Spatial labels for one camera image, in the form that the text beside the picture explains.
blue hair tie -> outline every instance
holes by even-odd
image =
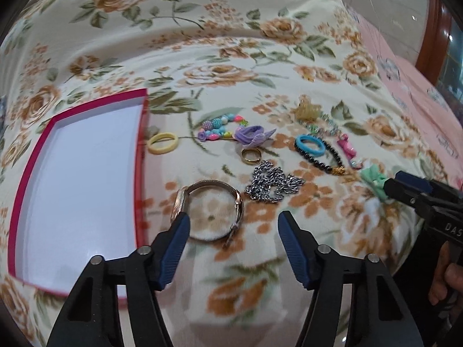
[[[310,141],[320,147],[319,150],[313,150],[302,143],[302,141]],[[321,156],[325,153],[325,144],[321,139],[314,137],[313,135],[301,134],[296,137],[296,146],[301,149],[304,153],[307,153],[311,156]]]

ring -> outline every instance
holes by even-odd
[[[173,222],[181,212],[188,213],[187,208],[189,204],[190,193],[195,191],[196,189],[202,188],[203,186],[218,186],[219,188],[225,189],[227,192],[233,195],[233,197],[235,197],[235,211],[236,211],[235,220],[233,223],[230,224],[230,228],[228,228],[227,232],[225,233],[221,233],[214,237],[205,238],[204,236],[201,236],[197,232],[196,234],[193,234],[192,232],[190,232],[190,237],[192,239],[196,239],[200,241],[216,241],[216,240],[223,239],[224,237],[227,237],[227,240],[224,244],[224,248],[226,248],[230,245],[233,235],[235,235],[235,233],[239,229],[239,226],[241,224],[241,218],[245,210],[245,204],[242,201],[240,192],[237,191],[235,188],[233,188],[231,185],[224,183],[223,181],[202,180],[202,181],[198,181],[197,183],[193,185],[184,186],[183,188],[181,188],[177,192],[177,198],[175,199],[174,207],[172,208],[172,214],[170,215],[170,222]]]
[[[172,142],[170,145],[168,145],[166,147],[155,148],[153,146],[153,144],[155,142],[158,142],[160,140],[164,140],[166,138],[170,138],[170,139],[174,140],[174,142]],[[174,133],[159,133],[159,134],[156,134],[156,135],[152,136],[148,140],[147,146],[148,146],[148,151],[151,154],[154,154],[154,155],[169,153],[170,151],[175,150],[177,148],[177,146],[178,146],[178,137]]]
[[[313,142],[318,145],[320,148],[319,150],[311,149],[302,143],[302,141],[309,141]],[[321,156],[325,153],[325,144],[321,141],[321,139],[314,137],[313,135],[306,135],[301,134],[296,137],[296,146],[301,149],[304,153],[307,153],[312,156]]]
[[[245,158],[246,153],[257,153],[258,158],[253,159],[253,160],[247,159],[247,158]],[[259,163],[261,159],[262,159],[262,153],[260,152],[260,150],[257,147],[244,148],[244,149],[241,150],[241,160],[243,162],[245,162],[246,164],[256,164],[256,163]]]

brown wooden frame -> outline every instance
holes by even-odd
[[[447,54],[451,24],[452,16],[442,1],[429,0],[425,35],[415,66],[433,85]]]

white tray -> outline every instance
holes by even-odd
[[[12,210],[8,271],[67,295],[95,254],[143,245],[146,89],[104,97],[54,116],[29,158]]]

mint green bow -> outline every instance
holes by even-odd
[[[378,165],[373,164],[371,167],[361,170],[360,177],[370,186],[373,193],[380,199],[381,202],[384,202],[388,199],[386,193],[383,190],[384,183],[388,177],[379,171]]]

